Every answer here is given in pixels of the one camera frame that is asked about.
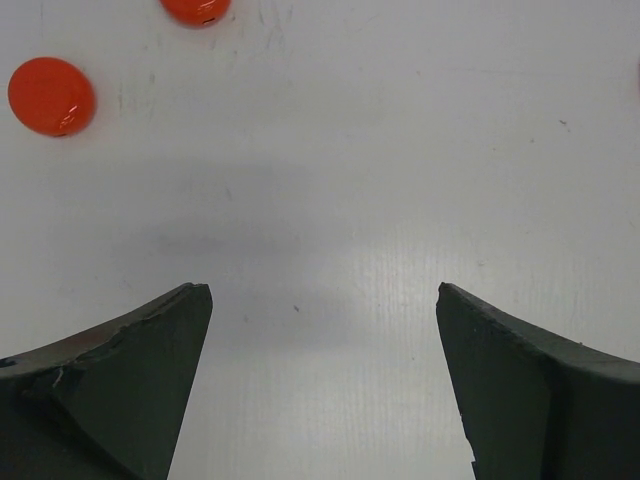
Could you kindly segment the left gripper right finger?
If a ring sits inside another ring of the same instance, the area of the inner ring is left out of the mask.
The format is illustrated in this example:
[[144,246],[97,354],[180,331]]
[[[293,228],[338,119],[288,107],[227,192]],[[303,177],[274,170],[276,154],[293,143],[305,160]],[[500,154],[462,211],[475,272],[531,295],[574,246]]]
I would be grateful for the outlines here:
[[450,283],[436,316],[476,478],[638,478],[638,363]]

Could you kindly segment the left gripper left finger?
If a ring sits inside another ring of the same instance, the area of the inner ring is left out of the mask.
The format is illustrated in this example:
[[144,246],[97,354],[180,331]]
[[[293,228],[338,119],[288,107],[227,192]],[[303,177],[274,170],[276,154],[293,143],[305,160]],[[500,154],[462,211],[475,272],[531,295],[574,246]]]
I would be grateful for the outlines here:
[[187,283],[2,359],[2,478],[167,478],[212,310]]

